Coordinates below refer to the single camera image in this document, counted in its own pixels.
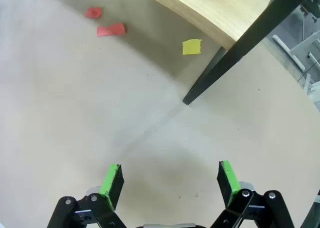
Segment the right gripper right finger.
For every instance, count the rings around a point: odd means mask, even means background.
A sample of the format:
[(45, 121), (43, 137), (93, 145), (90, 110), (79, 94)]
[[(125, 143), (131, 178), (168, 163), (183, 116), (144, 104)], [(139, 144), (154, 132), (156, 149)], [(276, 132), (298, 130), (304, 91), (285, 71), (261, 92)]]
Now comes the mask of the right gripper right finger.
[(257, 227), (294, 227), (283, 199), (277, 190), (263, 195), (242, 187), (229, 161), (220, 161), (217, 181), (225, 204), (211, 227), (240, 227), (244, 220), (252, 220)]

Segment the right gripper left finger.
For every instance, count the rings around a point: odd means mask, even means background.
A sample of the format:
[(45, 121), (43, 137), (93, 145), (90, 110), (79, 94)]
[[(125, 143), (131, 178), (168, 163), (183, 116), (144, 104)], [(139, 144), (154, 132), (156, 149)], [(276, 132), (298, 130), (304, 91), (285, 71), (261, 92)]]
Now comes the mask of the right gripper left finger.
[(98, 192), (81, 200), (71, 196), (60, 198), (49, 220), (48, 227), (125, 227), (116, 214), (116, 206), (124, 184), (122, 167), (112, 164)]

